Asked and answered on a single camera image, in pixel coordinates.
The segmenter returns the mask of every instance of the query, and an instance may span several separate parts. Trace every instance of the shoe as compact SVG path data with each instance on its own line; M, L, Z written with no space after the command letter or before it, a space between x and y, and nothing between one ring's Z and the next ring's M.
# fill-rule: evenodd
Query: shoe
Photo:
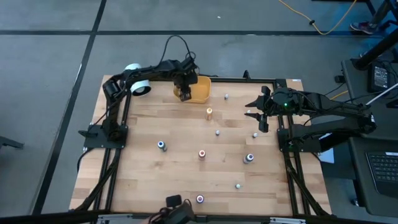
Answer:
M362 31L365 34L373 34L377 29L377 24L370 24L369 22L353 22L349 26L351 29Z

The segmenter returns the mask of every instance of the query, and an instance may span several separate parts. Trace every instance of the wooden table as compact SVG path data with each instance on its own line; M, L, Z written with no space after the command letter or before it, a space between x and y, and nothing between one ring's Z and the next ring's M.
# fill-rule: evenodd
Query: wooden table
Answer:
M212 83L209 100L193 104L182 103L173 95L172 82L151 82L152 91L132 98L130 104L129 134L121 153L112 211L155 213L165 206L166 197L180 194L191 200L196 214L291 215L287 174L277 143L277 117L269 118L269 132L261 133L258 122L244 115L248 109L244 105L261 94L263 85ZM302 90L300 80L287 80L287 85ZM93 121L104 113L105 103L100 90ZM213 109L211 121L205 119L209 107ZM294 116L295 123L307 119ZM253 133L259 136L253 139ZM167 152L157 147L158 141L166 143ZM206 151L205 161L198 160L199 150ZM254 161L244 164L248 153L254 154ZM300 155L309 191L330 212L319 161L310 153ZM94 149L83 158L70 208L79 206L96 185L103 156L104 149ZM106 185L100 208L107 189ZM299 192L296 186L303 212ZM202 204L195 202L199 194L205 197Z

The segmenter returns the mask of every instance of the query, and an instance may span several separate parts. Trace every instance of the white motor joint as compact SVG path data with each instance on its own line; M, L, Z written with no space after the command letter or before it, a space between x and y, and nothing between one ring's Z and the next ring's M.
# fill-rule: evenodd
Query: white motor joint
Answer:
M167 151L167 146L166 146L166 143L164 143L163 141L159 141L158 143L157 143L157 147L160 149L160 150L162 150L162 151Z
M128 65L125 70L135 70L141 68L138 63L132 63ZM149 80L138 81L132 84L130 87L131 94L133 96L142 96L150 92L152 88L150 87Z
M205 201L205 198L203 195L198 195L197 196L197 203L203 203Z
M252 162L254 160L254 155L253 154L247 154L244 158L243 158L243 162L245 164L248 164L250 162Z

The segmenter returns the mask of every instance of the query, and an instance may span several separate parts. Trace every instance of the gray floor tile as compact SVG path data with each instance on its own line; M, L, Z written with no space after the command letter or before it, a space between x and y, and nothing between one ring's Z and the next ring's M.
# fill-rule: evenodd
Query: gray floor tile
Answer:
M87 37L0 36L0 217L25 215L75 81Z
M2 0L0 29L91 30L101 0Z
M288 1L294 9L314 19L321 30L330 30L350 2ZM367 5L357 3L337 30L349 30L351 22L371 17ZM145 1L113 0L100 30L314 30L306 18L279 1Z
M249 70L252 77L299 78L306 90L320 93L337 87L333 77L341 73L341 60L357 57L379 40L227 35L184 38L197 54L201 73L241 77ZM97 36L44 212L68 209L84 141L77 131L86 129L91 121L103 75L117 74L130 63L156 65L166 39L164 35ZM165 59L181 60L185 54L181 40L172 39Z

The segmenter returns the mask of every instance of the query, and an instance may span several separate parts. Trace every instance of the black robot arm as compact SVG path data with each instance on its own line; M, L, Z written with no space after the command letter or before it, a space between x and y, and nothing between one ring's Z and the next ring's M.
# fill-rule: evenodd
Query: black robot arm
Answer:
M154 67L125 70L121 74L113 75L102 86L106 97L106 119L100 127L90 126L87 131L79 131L79 133L92 139L98 137L99 134L104 135L101 138L106 138L107 142L124 140L127 134L127 126L118 124L118 113L121 100L127 94L131 94L131 86L135 82L143 80L164 78L174 82L174 85L179 89L181 101L190 100L192 97L190 85L198 82L196 68L194 59L189 56L183 62L166 60ZM144 90L141 94L143 95L148 91L150 89Z
M246 113L256 118L259 130L268 132L268 116L337 115L344 117L338 121L304 126L293 124L288 129L279 129L279 144L283 151L322 152L351 136L371 133L376 124L369 107L329 100L325 95L291 88L278 88L273 94L268 87L262 87L262 96L246 107L256 107L263 114Z

